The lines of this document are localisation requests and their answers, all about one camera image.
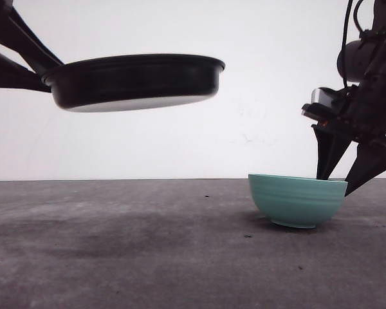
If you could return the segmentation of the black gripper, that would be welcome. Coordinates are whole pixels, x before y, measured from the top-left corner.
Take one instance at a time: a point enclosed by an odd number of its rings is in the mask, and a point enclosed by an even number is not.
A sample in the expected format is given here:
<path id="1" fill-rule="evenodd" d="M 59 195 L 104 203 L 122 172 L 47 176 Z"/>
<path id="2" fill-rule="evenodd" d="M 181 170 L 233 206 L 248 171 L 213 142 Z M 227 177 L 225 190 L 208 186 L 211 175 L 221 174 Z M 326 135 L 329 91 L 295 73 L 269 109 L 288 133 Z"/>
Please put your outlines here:
<path id="1" fill-rule="evenodd" d="M 312 125 L 318 143 L 317 175 L 327 180 L 354 140 L 386 134 L 386 30 L 367 30 L 357 41 L 346 44 L 336 61 L 340 76 L 352 86 L 333 90 L 317 88 L 302 114 L 323 125 Z M 386 136 L 361 142 L 356 160 L 345 181 L 345 196 L 386 171 Z"/>

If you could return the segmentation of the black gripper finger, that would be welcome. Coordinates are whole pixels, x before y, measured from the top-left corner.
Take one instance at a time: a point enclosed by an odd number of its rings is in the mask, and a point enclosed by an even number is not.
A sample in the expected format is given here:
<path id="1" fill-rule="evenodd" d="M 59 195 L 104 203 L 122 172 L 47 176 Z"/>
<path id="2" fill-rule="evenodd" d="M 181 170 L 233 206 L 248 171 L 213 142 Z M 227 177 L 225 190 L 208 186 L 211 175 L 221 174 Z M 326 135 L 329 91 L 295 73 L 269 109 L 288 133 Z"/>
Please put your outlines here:
<path id="1" fill-rule="evenodd" d="M 0 88 L 28 89 L 50 93 L 38 74 L 14 62 L 0 53 Z"/>
<path id="2" fill-rule="evenodd" d="M 39 75 L 64 64 L 32 32 L 12 1 L 0 1 L 0 44 L 17 52 Z"/>

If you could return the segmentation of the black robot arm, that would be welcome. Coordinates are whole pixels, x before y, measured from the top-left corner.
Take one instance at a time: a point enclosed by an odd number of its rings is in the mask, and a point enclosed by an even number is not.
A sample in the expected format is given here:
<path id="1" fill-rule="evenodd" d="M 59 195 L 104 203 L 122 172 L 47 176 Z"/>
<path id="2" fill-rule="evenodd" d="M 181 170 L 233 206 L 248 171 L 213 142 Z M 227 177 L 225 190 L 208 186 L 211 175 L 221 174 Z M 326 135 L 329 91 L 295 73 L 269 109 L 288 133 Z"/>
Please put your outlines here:
<path id="1" fill-rule="evenodd" d="M 372 27 L 343 42 L 337 68 L 340 90 L 317 88 L 302 114 L 315 121 L 316 177 L 327 180 L 346 149 L 357 143 L 346 176 L 350 194 L 386 171 L 386 1 L 374 2 Z M 11 1 L 0 1 L 0 44 L 17 52 L 20 65 L 0 53 L 0 88 L 51 93 L 75 112 L 150 109 L 199 102 L 219 89 L 223 61 L 184 54 L 141 54 L 63 63 L 24 22 Z"/>

